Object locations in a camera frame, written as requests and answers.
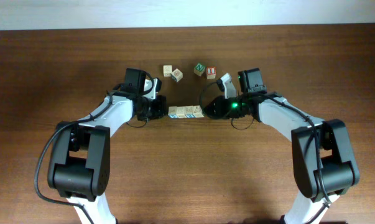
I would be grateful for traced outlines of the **lone carved wooden block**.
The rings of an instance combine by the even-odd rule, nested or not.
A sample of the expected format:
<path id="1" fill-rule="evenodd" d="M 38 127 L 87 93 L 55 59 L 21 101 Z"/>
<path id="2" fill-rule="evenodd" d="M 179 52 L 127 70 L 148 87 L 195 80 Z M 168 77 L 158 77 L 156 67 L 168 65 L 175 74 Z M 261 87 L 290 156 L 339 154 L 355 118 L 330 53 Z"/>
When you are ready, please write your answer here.
<path id="1" fill-rule="evenodd" d="M 195 118 L 203 118 L 204 117 L 204 114 L 203 114 L 203 111 L 202 111 L 200 105 L 193 106 L 193 115 L 194 115 Z"/>

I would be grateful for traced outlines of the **wooden block blue edge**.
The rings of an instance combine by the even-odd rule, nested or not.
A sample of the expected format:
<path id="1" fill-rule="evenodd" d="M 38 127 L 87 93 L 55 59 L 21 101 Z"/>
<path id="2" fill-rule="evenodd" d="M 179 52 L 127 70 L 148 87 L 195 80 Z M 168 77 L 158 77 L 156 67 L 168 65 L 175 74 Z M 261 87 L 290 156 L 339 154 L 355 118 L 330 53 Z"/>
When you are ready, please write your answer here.
<path id="1" fill-rule="evenodd" d="M 168 116 L 169 116 L 169 118 L 172 118 L 172 119 L 177 119 L 178 118 L 177 107 L 176 106 L 170 106 L 169 107 L 169 109 L 168 109 Z"/>

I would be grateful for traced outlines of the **wooden block blue bottom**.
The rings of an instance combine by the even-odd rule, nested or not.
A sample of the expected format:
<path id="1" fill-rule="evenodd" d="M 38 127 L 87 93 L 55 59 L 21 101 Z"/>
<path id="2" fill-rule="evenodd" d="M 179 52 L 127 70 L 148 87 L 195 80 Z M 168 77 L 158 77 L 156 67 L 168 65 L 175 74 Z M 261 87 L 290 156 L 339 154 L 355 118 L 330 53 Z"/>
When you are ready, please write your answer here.
<path id="1" fill-rule="evenodd" d="M 193 114 L 193 106 L 185 106 L 184 115 L 186 118 L 194 118 L 195 116 Z"/>

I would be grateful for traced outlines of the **plain carved wooden block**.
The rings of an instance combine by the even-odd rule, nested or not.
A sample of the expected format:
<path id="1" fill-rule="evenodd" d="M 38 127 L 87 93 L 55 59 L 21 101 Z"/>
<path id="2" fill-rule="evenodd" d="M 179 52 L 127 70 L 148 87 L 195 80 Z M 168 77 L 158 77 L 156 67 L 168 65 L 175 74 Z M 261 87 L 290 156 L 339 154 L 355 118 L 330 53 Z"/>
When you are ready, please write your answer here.
<path id="1" fill-rule="evenodd" d="M 177 115 L 178 119 L 186 118 L 185 107 L 184 106 L 177 107 L 177 109 L 176 109 L 176 115 Z"/>

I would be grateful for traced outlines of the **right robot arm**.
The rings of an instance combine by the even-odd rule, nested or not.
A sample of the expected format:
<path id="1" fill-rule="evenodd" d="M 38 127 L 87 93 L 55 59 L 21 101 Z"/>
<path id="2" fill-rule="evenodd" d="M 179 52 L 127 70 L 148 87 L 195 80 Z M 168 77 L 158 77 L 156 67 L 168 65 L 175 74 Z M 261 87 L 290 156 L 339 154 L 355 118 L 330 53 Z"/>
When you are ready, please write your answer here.
<path id="1" fill-rule="evenodd" d="M 332 203 L 360 180 L 346 125 L 324 120 L 291 105 L 277 92 L 269 93 L 258 68 L 238 73 L 238 93 L 230 74 L 214 82 L 222 95 L 202 108 L 210 119 L 234 121 L 245 116 L 266 124 L 292 144 L 295 183 L 299 192 L 280 223 L 320 223 Z"/>

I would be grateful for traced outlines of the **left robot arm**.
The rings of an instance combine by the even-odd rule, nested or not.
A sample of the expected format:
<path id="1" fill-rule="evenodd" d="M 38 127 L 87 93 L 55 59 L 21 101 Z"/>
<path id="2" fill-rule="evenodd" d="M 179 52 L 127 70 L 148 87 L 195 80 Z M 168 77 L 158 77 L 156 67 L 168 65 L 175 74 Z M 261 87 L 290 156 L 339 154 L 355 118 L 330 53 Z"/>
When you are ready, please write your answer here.
<path id="1" fill-rule="evenodd" d="M 101 104 L 76 121 L 57 124 L 45 149 L 51 149 L 47 182 L 72 206 L 82 223 L 117 223 L 105 190 L 110 177 L 111 136 L 132 118 L 144 123 L 162 118 L 162 82 L 143 70 L 127 68 L 124 81 Z"/>

